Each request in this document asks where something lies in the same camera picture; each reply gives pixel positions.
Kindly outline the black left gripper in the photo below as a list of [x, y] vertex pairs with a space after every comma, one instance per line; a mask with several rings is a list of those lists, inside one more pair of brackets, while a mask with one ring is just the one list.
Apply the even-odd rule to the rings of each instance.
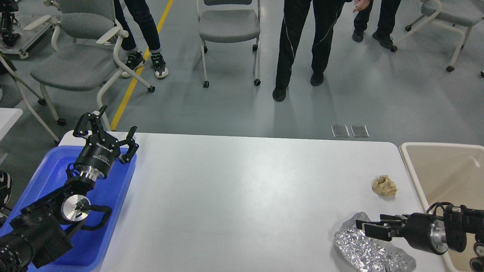
[[[94, 168], [98, 171], [97, 176], [100, 179], [107, 178], [116, 158], [119, 159], [121, 164], [131, 162], [139, 148], [139, 145], [133, 137], [135, 131], [138, 129], [137, 126], [131, 127], [126, 139], [122, 141], [118, 141], [111, 134], [106, 134], [101, 122], [101, 116], [106, 109], [107, 105], [103, 105], [99, 109], [98, 114], [83, 114], [79, 118], [73, 132], [74, 137], [86, 138], [86, 135], [88, 135], [87, 126], [88, 124], [90, 125], [92, 134], [86, 139], [86, 145], [74, 162], [74, 169], [81, 173]], [[125, 154], [121, 154], [120, 147], [124, 145], [128, 146], [128, 150]]]

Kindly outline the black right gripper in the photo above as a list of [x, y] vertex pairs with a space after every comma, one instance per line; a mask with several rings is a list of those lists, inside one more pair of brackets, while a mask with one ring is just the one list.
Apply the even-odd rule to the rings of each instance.
[[417, 212], [411, 215], [380, 215], [379, 221], [356, 220], [355, 223], [359, 230], [363, 230], [365, 224], [365, 236], [374, 239], [392, 241], [394, 237], [404, 237], [412, 248], [437, 255], [449, 250], [444, 222], [433, 215]]

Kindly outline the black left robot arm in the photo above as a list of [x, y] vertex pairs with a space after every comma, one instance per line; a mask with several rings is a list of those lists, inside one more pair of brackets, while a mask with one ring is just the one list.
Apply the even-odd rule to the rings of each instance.
[[10, 221], [12, 231], [1, 237], [1, 271], [26, 272], [48, 265], [74, 248], [71, 238], [80, 230], [96, 231], [104, 227], [112, 208], [95, 205], [87, 193], [97, 179], [106, 179], [116, 161], [131, 162], [139, 145], [136, 126], [120, 141], [102, 126], [99, 113], [83, 114], [73, 132], [86, 143], [75, 162], [66, 167], [66, 182], [42, 198], [24, 207]]

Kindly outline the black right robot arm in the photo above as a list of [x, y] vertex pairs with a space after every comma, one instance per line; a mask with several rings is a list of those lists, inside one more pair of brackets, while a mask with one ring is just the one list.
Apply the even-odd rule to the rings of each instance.
[[467, 234], [474, 234], [476, 256], [470, 259], [474, 272], [483, 271], [484, 212], [449, 202], [433, 203], [425, 213], [380, 215], [379, 221], [356, 220], [356, 227], [365, 236], [383, 241], [404, 238], [415, 249], [443, 255], [448, 250], [463, 252]]

